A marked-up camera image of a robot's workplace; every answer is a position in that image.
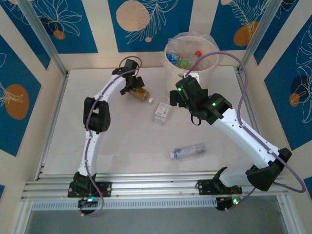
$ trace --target blue wallpaper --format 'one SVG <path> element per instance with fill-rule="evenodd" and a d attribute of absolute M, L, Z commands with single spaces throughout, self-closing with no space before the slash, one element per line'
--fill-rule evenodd
<path fill-rule="evenodd" d="M 0 36 L 0 149 L 16 156 L 41 85 Z"/>
<path fill-rule="evenodd" d="M 0 184 L 0 200 L 1 200 L 2 194 L 4 192 L 4 188 L 5 188 L 5 186 Z"/>
<path fill-rule="evenodd" d="M 119 52 L 163 51 L 168 38 L 189 31 L 193 0 L 108 0 L 108 4 Z"/>
<path fill-rule="evenodd" d="M 283 27 L 284 23 L 288 19 L 288 16 L 291 14 L 298 2 L 299 0 L 283 0 L 277 13 L 275 14 L 274 19 L 268 27 L 267 32 L 263 36 L 263 39 L 261 40 L 260 44 L 257 47 L 257 50 L 254 53 L 254 58 L 258 64 L 265 56 L 269 47 L 273 43 L 277 34 Z"/>
<path fill-rule="evenodd" d="M 34 0 L 30 3 L 59 54 L 98 52 L 81 0 Z M 50 59 L 19 7 L 9 0 L 0 0 L 0 4 L 47 68 Z"/>
<path fill-rule="evenodd" d="M 265 79 L 294 150 L 312 140 L 312 16 Z"/>
<path fill-rule="evenodd" d="M 284 0 L 255 53 L 261 61 L 298 0 Z M 220 50 L 245 50 L 270 0 L 220 0 L 211 36 Z"/>

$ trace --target red bottle cap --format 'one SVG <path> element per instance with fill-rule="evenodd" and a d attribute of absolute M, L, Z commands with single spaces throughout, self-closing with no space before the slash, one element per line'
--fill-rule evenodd
<path fill-rule="evenodd" d="M 200 52 L 199 50 L 197 50 L 195 54 L 196 54 L 198 57 L 201 56 L 201 52 Z"/>

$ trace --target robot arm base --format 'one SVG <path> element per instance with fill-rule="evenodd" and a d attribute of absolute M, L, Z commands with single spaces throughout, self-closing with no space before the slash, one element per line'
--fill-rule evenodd
<path fill-rule="evenodd" d="M 199 195 L 230 195 L 232 192 L 242 194 L 243 191 L 238 186 L 226 187 L 219 179 L 222 172 L 227 167 L 222 167 L 213 177 L 213 179 L 201 179 L 197 182 L 196 187 Z"/>
<path fill-rule="evenodd" d="M 111 182 L 96 182 L 96 185 L 101 190 L 103 197 L 110 197 L 112 190 Z M 73 182 L 70 183 L 67 197 L 100 197 L 92 184 L 88 176 L 81 175 L 79 172 L 76 172 L 74 175 Z"/>

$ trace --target black mount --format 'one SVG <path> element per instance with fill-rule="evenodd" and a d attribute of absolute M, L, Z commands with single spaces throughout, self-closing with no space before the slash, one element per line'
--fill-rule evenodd
<path fill-rule="evenodd" d="M 232 198 L 217 197 L 216 202 L 218 204 L 216 209 L 219 211 L 224 211 L 225 209 L 229 209 L 234 205 Z"/>
<path fill-rule="evenodd" d="M 223 113 L 232 108 L 232 105 L 220 94 L 208 96 L 208 89 L 202 89 L 198 81 L 188 76 L 175 84 L 177 90 L 170 91 L 170 105 L 184 107 L 191 116 L 205 120 L 210 125 L 218 118 L 223 118 Z"/>
<path fill-rule="evenodd" d="M 102 192 L 103 197 L 110 197 L 112 191 L 111 182 L 96 182 L 96 185 Z M 74 175 L 74 181 L 70 183 L 67 197 L 100 197 L 94 185 L 92 184 L 88 176 L 80 175 L 76 172 Z"/>
<path fill-rule="evenodd" d="M 292 156 L 292 153 L 287 148 L 278 151 L 279 157 L 287 162 Z M 276 180 L 278 175 L 284 169 L 284 165 L 276 159 L 274 162 L 269 162 L 269 166 L 258 169 L 255 165 L 246 171 L 248 181 L 261 191 L 269 190 L 270 186 Z"/>
<path fill-rule="evenodd" d="M 222 167 L 213 177 L 213 179 L 200 179 L 196 188 L 199 190 L 199 195 L 230 195 L 232 191 L 236 194 L 242 194 L 243 191 L 238 186 L 226 187 L 222 184 L 220 175 L 227 169 L 227 167 Z"/>
<path fill-rule="evenodd" d="M 83 108 L 83 124 L 86 127 L 87 118 L 92 108 L 95 98 L 87 97 L 84 100 Z M 98 113 L 92 112 L 89 129 L 95 131 L 97 134 L 107 131 L 109 125 L 111 124 L 111 117 L 109 114 L 109 107 L 106 101 L 98 101 L 95 105 L 94 110 L 98 109 Z"/>
<path fill-rule="evenodd" d="M 120 75 L 124 72 L 134 70 L 138 67 L 138 63 L 131 60 L 127 59 L 124 67 L 121 68 L 116 68 L 113 72 L 112 75 Z M 123 75 L 126 79 L 126 86 L 120 91 L 121 95 L 124 95 L 126 92 L 129 92 L 131 90 L 135 90 L 138 88 L 144 87 L 144 82 L 142 80 L 142 77 L 136 77 L 134 76 L 135 72 L 127 73 Z"/>

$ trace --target metal bracket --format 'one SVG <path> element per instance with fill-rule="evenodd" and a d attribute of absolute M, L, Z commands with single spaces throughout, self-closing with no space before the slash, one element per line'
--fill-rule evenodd
<path fill-rule="evenodd" d="M 68 197 L 85 197 L 85 196 L 90 196 L 90 194 L 85 194 L 79 192 L 77 189 L 72 188 L 72 183 L 69 186 L 68 189 Z M 96 185 L 102 192 L 103 197 L 111 197 L 111 192 L 112 192 L 112 182 L 96 182 Z M 93 197 L 99 197 L 99 194 L 97 191 L 95 191 L 93 194 L 91 194 Z"/>
<path fill-rule="evenodd" d="M 199 180 L 195 187 L 199 190 L 199 195 L 231 195 L 242 194 L 242 188 L 237 185 L 232 187 L 226 187 L 219 179 L 222 172 L 227 169 L 227 167 L 221 168 L 213 177 L 213 179 L 201 179 Z"/>

